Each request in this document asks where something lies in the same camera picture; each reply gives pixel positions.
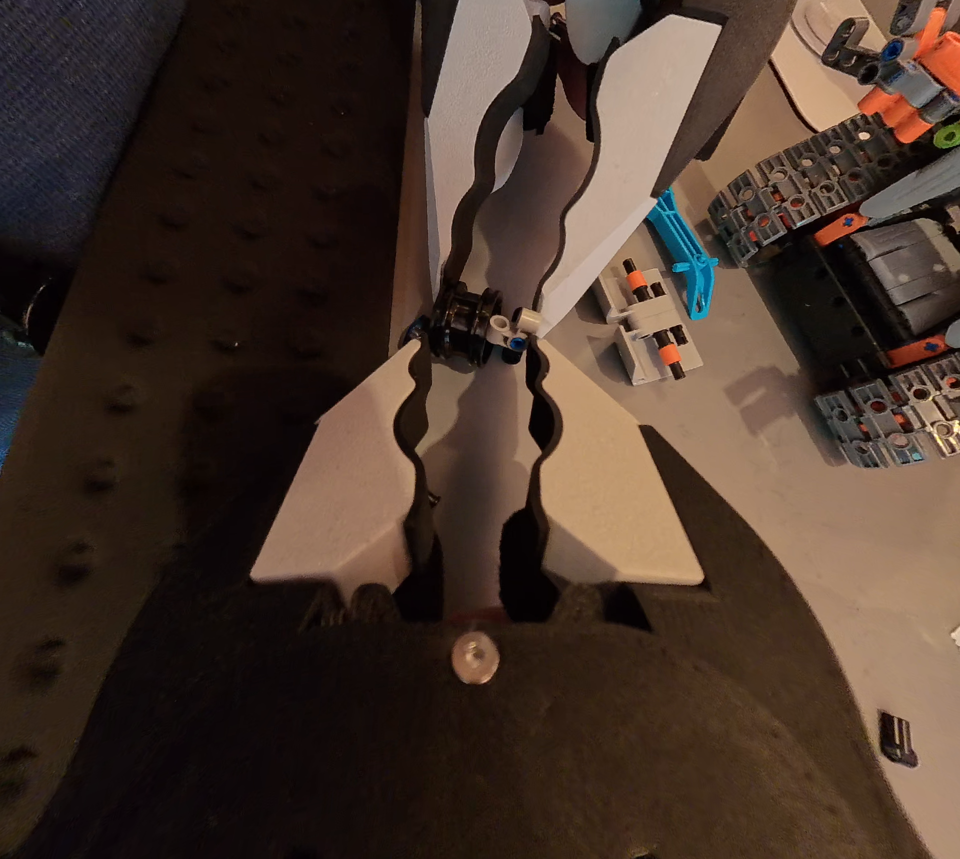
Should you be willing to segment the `blue plastic tool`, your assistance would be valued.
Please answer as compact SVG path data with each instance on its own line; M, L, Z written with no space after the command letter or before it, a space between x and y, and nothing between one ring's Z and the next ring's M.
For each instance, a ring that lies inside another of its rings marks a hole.
M707 253L685 220L672 188L657 198L646 221L666 247L672 261L671 271L684 278L690 319L702 321L712 309L718 259Z

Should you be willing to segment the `tracked toy robot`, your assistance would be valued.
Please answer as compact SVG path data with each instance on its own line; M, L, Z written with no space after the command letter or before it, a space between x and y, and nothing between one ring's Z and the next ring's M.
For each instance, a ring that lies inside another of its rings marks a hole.
M709 205L740 268L834 388L815 398L846 460L959 452L958 0L896 0L879 51L847 18L822 64L868 87L858 112L745 170Z

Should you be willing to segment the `person's blue jeans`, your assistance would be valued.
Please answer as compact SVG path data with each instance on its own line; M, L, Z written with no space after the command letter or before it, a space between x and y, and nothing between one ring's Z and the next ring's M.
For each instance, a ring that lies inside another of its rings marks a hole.
M35 384L42 360L18 347L1 348L1 465L10 450L19 417Z

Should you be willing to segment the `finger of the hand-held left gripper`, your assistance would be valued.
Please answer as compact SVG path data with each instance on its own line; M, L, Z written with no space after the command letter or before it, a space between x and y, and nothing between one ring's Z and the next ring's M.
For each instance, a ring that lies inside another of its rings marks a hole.
M534 299L537 336L562 321L651 211L721 31L716 23L671 14L606 58L591 99L590 167L561 214L558 253Z
M458 0L425 114L431 292L459 279L481 205L510 178L522 148L522 107L549 53L544 0Z

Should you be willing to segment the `white block with orange pins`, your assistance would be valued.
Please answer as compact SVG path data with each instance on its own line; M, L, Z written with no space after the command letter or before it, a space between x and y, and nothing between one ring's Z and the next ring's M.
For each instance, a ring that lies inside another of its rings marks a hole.
M662 271L638 269L632 260L608 265L594 281L594 297L630 385L680 381L704 360Z

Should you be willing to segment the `tiny black piece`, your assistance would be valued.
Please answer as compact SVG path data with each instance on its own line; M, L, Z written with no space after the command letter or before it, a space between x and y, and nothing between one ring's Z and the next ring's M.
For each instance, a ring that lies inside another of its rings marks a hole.
M886 710L878 710L877 720L882 756L895 765L916 769L919 757L912 742L910 722Z

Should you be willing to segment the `black perforated panel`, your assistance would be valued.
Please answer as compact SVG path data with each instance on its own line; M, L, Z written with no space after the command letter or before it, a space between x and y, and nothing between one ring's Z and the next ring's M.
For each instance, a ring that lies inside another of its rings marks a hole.
M2 853L111 799L387 356L416 0L190 0L2 473Z

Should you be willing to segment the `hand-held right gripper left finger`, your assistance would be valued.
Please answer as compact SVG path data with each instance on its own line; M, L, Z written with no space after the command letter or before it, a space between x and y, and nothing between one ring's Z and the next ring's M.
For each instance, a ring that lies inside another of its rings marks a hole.
M430 355L408 340L317 420L249 571L258 585L319 581L340 594L395 593L413 575L417 532L431 544L417 445L426 429Z

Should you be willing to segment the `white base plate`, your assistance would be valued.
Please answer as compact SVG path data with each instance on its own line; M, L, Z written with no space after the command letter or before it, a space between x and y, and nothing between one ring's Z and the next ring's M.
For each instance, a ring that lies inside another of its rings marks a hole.
M772 54L774 73L798 116L813 133L858 113L868 92L854 76L822 63L822 54L836 29L848 18L866 18L869 26L860 47L878 52L887 34L861 0L798 0Z

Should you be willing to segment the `black toy wheel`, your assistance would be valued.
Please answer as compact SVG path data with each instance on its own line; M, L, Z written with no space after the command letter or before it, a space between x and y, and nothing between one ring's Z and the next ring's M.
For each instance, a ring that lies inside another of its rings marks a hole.
M431 313L427 341L439 360L462 359L474 369L483 368L494 346L487 338L494 316L502 311L503 294L486 288L472 292L458 281L440 287Z

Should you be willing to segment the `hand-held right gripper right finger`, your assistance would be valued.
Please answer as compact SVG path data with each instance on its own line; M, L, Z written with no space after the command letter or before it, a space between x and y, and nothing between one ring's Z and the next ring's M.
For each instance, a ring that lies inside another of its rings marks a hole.
M632 414L550 342L526 354L534 562L581 585L696 587L700 561Z

